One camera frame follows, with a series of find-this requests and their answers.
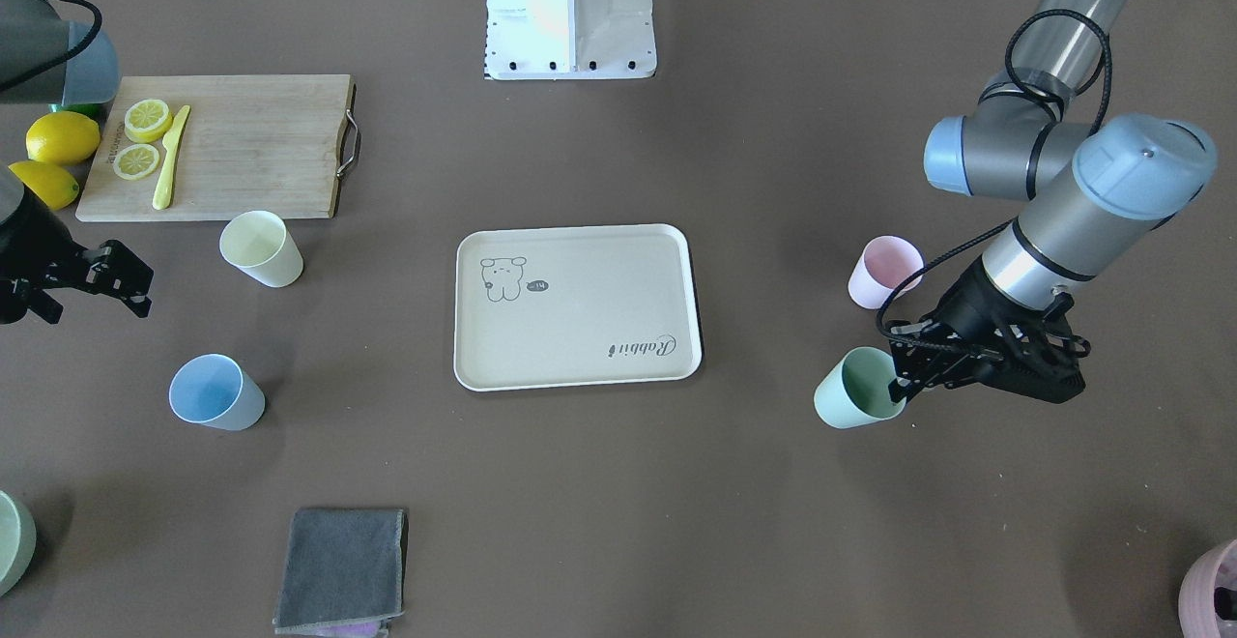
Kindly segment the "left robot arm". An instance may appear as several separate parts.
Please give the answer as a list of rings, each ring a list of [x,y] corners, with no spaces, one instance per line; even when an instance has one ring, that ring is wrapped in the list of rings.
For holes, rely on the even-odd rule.
[[[1201,193],[1213,140],[1184,120],[1108,119],[1110,26],[1127,0],[1042,0],[1013,33],[975,113],[936,122],[936,189],[1024,202],[918,321],[878,320],[892,401],[974,383],[1065,403],[1090,344],[1068,321],[1077,292]]]

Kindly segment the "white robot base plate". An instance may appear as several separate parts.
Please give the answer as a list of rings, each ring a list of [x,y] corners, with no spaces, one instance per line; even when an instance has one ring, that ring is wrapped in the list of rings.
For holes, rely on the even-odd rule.
[[[656,75],[652,0],[486,0],[482,74],[492,80]]]

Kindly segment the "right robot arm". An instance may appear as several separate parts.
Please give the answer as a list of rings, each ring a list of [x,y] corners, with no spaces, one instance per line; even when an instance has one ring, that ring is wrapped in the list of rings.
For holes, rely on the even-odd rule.
[[[120,87],[118,56],[101,31],[101,10],[85,0],[1,0],[4,103],[106,104]],[[147,317],[152,271],[115,239],[77,244],[31,185],[1,176],[1,321],[27,313],[57,324],[63,308],[49,291],[71,287],[118,299]]]

